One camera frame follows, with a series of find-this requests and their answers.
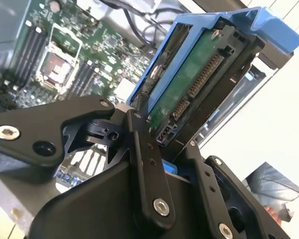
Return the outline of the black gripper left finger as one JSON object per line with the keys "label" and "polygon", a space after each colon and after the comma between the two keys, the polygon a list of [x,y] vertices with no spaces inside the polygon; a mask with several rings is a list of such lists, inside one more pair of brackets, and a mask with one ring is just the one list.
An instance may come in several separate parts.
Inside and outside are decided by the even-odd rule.
{"label": "black gripper left finger", "polygon": [[175,210],[158,144],[146,116],[100,95],[0,113],[0,173],[45,183],[64,158],[95,143],[107,146],[105,169],[132,167],[133,210],[141,227],[170,229]]}

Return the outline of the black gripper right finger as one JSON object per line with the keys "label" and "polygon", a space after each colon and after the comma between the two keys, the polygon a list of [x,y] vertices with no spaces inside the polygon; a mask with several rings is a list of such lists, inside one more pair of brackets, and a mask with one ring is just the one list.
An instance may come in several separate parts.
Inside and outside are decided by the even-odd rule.
{"label": "black gripper right finger", "polygon": [[204,159],[197,144],[185,148],[197,183],[206,226],[213,239],[287,239],[288,235],[266,212],[228,166],[218,157]]}

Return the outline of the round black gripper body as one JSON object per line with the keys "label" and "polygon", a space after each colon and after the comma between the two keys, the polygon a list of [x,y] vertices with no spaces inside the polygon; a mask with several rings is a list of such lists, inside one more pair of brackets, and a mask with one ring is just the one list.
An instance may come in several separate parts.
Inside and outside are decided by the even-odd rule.
{"label": "round black gripper body", "polygon": [[207,239],[196,192],[185,180],[166,174],[176,213],[171,230],[142,231],[133,214],[130,166],[117,166],[53,198],[31,223],[29,239]]}

